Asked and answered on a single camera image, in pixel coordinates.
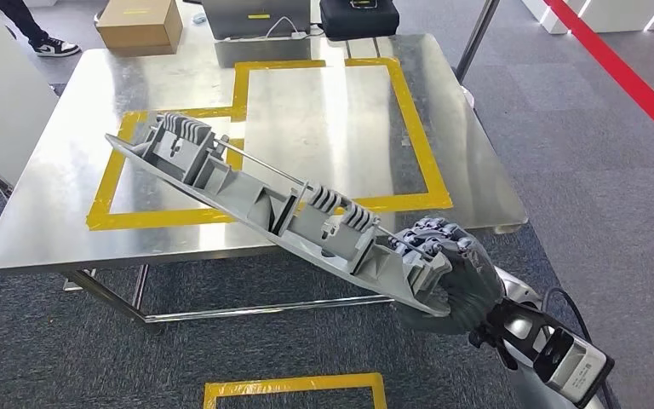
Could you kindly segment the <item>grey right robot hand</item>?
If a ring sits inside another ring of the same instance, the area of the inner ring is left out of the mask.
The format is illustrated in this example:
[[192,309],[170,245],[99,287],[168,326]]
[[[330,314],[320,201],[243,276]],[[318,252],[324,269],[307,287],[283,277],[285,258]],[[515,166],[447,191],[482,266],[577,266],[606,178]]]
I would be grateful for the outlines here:
[[396,315],[408,327],[444,335],[467,334],[505,297],[502,280],[484,246],[458,224],[442,217],[423,217],[389,240],[401,256],[412,255],[404,242],[430,256],[444,256],[451,267],[437,281],[446,293],[450,313],[433,316],[396,302]]

